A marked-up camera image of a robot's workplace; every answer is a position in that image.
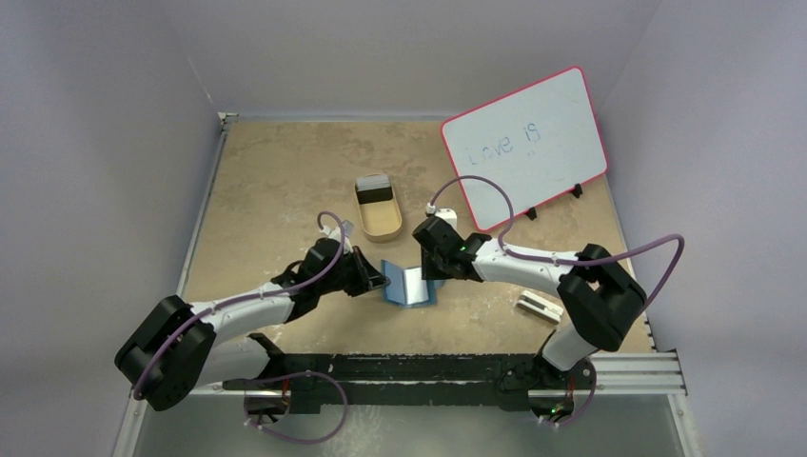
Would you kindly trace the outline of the blue card holder wallet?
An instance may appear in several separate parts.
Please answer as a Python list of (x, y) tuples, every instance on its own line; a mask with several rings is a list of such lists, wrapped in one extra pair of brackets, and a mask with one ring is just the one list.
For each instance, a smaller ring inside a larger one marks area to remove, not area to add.
[(389, 280), (382, 288), (383, 299), (399, 308), (422, 308), (437, 304), (437, 291), (444, 280), (424, 280), (421, 267), (402, 268), (387, 260), (381, 272)]

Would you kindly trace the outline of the tan oval tray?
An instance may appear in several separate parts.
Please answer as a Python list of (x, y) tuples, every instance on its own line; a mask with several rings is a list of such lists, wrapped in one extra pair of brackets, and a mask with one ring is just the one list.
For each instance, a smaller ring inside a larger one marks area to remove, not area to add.
[(403, 217), (393, 189), (378, 189), (354, 193), (360, 223), (365, 237), (375, 243), (391, 241), (403, 228)]

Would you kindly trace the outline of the credit cards stack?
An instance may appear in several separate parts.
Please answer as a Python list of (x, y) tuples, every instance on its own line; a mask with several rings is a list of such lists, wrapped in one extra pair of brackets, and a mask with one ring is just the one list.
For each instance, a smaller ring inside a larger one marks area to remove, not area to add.
[(356, 180), (355, 189), (357, 192), (387, 189), (391, 187), (389, 176), (385, 173), (368, 174)]

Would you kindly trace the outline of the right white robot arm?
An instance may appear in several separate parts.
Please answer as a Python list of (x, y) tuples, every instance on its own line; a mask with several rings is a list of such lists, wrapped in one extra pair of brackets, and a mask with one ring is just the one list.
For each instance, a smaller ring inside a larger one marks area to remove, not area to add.
[(461, 237), (436, 215), (416, 226), (413, 237), (426, 279), (506, 283), (561, 300), (570, 322), (547, 338), (534, 363), (536, 378), (546, 387), (559, 386), (589, 355), (619, 349), (647, 302), (644, 289), (600, 245), (578, 252), (511, 254), (487, 234)]

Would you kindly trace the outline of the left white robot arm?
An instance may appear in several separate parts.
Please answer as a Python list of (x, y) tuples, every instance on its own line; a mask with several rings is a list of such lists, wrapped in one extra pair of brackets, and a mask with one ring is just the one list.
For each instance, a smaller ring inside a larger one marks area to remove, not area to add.
[(162, 299), (122, 344), (114, 365), (135, 399), (163, 411), (200, 385), (214, 349), (224, 343), (298, 320), (329, 293), (358, 297), (389, 283), (360, 248), (320, 238), (303, 259), (249, 292), (196, 303), (178, 295)]

